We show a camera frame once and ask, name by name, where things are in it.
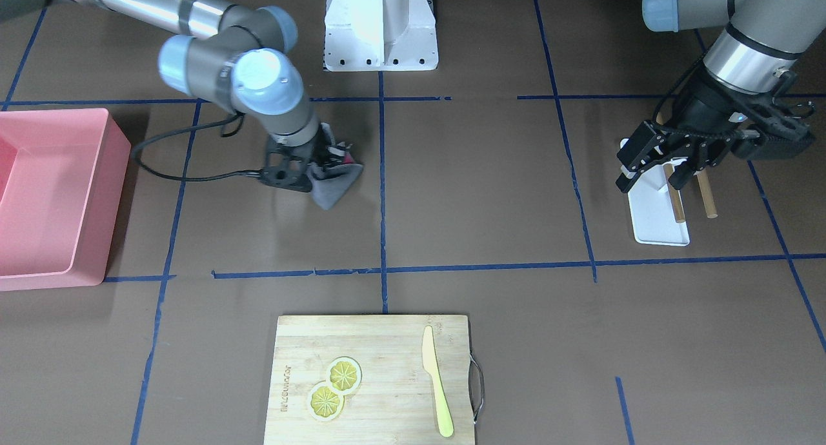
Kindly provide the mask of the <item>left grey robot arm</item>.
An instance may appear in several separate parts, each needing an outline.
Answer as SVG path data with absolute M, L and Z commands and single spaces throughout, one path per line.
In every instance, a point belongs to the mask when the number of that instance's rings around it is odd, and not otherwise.
M 721 34 L 678 80 L 670 118 L 640 122 L 619 149 L 616 186 L 678 158 L 669 183 L 681 189 L 728 154 L 746 160 L 796 157 L 814 142 L 803 114 L 781 103 L 793 66 L 824 31 L 824 0 L 643 0 L 649 30 L 720 26 Z

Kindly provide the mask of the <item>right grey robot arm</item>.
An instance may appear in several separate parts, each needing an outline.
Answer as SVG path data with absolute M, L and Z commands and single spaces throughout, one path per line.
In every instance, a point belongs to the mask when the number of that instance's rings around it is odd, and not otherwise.
M 231 117 L 257 119 L 283 160 L 279 168 L 263 170 L 277 183 L 359 169 L 347 146 L 319 120 L 287 56 L 298 34 L 286 10 L 248 9 L 227 0 L 2 0 L 2 20 L 54 3 L 93 5 L 169 31 L 157 57 L 162 80 Z

